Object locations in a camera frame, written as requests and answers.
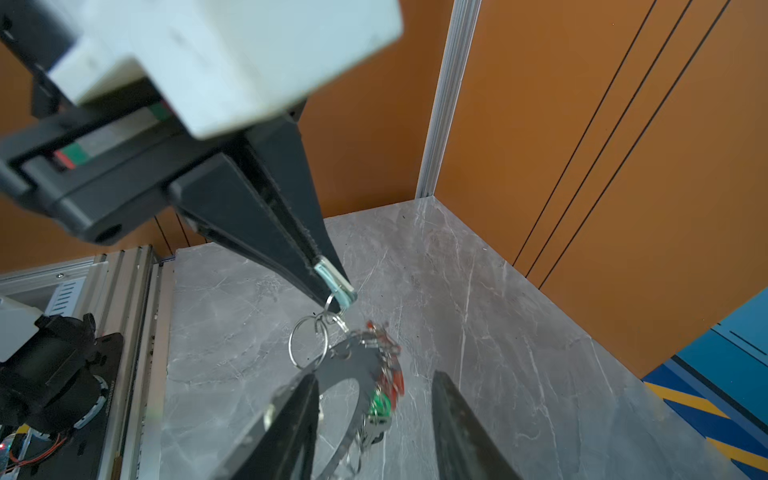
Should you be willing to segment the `aluminium rail frame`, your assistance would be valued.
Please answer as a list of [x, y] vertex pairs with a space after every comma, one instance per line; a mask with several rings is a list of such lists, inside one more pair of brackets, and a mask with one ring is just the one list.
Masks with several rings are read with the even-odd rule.
[[1, 278], [1, 475], [154, 479], [174, 267], [149, 246]]

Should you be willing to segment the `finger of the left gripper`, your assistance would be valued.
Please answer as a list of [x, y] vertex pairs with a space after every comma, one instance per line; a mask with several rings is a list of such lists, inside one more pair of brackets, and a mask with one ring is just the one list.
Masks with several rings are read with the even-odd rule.
[[282, 202], [277, 216], [308, 265], [314, 266], [320, 256], [335, 263], [336, 250], [324, 223], [297, 123], [281, 117], [250, 128], [245, 137]]

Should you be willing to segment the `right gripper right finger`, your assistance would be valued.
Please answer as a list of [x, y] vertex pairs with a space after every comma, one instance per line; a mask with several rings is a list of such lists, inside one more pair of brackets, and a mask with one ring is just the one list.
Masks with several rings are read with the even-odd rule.
[[434, 372], [431, 395], [440, 479], [521, 479], [446, 372]]

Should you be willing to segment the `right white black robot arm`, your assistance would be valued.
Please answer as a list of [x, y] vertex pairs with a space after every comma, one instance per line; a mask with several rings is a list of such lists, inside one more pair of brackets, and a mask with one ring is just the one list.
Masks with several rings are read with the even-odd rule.
[[[118, 334], [98, 337], [94, 317], [48, 316], [10, 298], [1, 301], [1, 422], [29, 426], [52, 445], [30, 459], [8, 452], [4, 473], [46, 462], [78, 430], [107, 411], [108, 378], [119, 359]], [[272, 397], [215, 470], [217, 479], [309, 479], [321, 421], [322, 395], [345, 381], [358, 386], [347, 430], [322, 471], [338, 468], [356, 477], [367, 451], [391, 428], [405, 393], [400, 346], [387, 329], [368, 322], [347, 330], [339, 343], [325, 341], [319, 357]], [[439, 475], [443, 479], [513, 479], [507, 462], [450, 376], [432, 379], [432, 422]]]

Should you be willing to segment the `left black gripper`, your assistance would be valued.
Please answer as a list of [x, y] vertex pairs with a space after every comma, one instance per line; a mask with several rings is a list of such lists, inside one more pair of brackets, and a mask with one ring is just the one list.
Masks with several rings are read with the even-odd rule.
[[198, 140], [172, 117], [73, 169], [54, 162], [56, 151], [160, 99], [152, 84], [133, 83], [2, 138], [2, 192], [79, 240], [112, 245], [167, 206], [168, 186], [199, 233], [325, 307], [329, 288], [281, 224], [282, 202], [256, 154], [210, 157], [230, 135]]

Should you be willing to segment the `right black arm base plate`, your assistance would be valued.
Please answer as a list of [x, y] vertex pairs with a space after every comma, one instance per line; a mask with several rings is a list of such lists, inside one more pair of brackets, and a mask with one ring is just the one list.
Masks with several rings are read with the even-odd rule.
[[1, 363], [1, 476], [107, 479], [124, 339], [43, 329]]

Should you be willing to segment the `pale green key tag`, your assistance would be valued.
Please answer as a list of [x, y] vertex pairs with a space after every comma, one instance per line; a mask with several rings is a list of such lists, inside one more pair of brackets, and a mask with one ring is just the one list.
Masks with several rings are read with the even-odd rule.
[[326, 310], [331, 310], [333, 303], [336, 303], [336, 311], [343, 312], [356, 302], [358, 299], [357, 291], [330, 260], [324, 256], [319, 256], [313, 269], [330, 291], [325, 302]]

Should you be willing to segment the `left aluminium corner post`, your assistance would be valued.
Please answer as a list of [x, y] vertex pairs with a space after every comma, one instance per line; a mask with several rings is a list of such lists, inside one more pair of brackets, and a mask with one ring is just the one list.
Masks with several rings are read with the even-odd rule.
[[436, 193], [481, 6], [481, 0], [453, 2], [415, 190], [416, 199]]

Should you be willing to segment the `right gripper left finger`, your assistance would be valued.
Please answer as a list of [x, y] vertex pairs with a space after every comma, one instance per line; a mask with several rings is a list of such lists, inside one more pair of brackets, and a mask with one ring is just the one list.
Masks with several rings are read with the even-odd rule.
[[232, 479], [310, 479], [319, 421], [319, 384], [304, 376]]

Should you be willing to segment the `bunch of coloured key tags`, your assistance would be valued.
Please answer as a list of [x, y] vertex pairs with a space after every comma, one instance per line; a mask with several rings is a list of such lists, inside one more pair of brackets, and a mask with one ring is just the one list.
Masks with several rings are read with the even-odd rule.
[[366, 348], [375, 348], [380, 357], [376, 388], [358, 432], [360, 451], [366, 452], [380, 443], [392, 426], [398, 400], [405, 394], [405, 381], [399, 362], [401, 346], [389, 335], [385, 325], [368, 321], [362, 344]]

